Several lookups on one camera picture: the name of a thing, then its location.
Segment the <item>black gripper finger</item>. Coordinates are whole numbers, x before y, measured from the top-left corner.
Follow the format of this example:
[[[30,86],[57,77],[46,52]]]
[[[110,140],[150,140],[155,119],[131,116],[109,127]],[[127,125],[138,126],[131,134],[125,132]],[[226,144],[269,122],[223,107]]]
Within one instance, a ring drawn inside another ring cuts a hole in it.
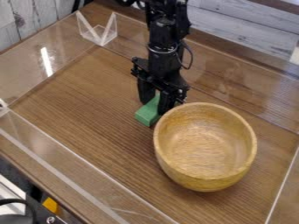
[[[147,104],[155,97],[155,86],[146,80],[138,80],[139,99],[143,104]]]
[[[158,114],[162,116],[170,109],[174,108],[177,102],[182,99],[177,93],[171,93],[169,91],[163,91],[161,93],[161,100],[158,104]]]

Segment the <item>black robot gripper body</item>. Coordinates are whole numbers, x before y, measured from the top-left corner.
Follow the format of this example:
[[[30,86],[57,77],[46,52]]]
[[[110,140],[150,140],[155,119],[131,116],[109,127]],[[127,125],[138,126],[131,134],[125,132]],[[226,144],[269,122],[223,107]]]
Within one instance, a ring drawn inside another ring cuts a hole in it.
[[[137,79],[149,81],[155,91],[177,93],[183,100],[190,90],[190,85],[181,75],[182,69],[190,69],[183,64],[183,47],[179,46],[170,52],[155,52],[149,49],[149,58],[133,58],[134,68],[131,74]]]

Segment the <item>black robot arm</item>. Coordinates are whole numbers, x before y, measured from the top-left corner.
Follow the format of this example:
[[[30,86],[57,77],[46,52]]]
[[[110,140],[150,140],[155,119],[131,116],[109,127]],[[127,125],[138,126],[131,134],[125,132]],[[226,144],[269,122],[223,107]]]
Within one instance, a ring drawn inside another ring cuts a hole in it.
[[[138,80],[139,99],[147,104],[161,92],[158,114],[162,116],[177,102],[185,103],[190,85],[182,77],[182,69],[191,69],[193,62],[183,64],[183,54],[193,50],[185,42],[191,21],[189,0],[146,0],[145,12],[150,31],[149,58],[133,58],[131,74]]]

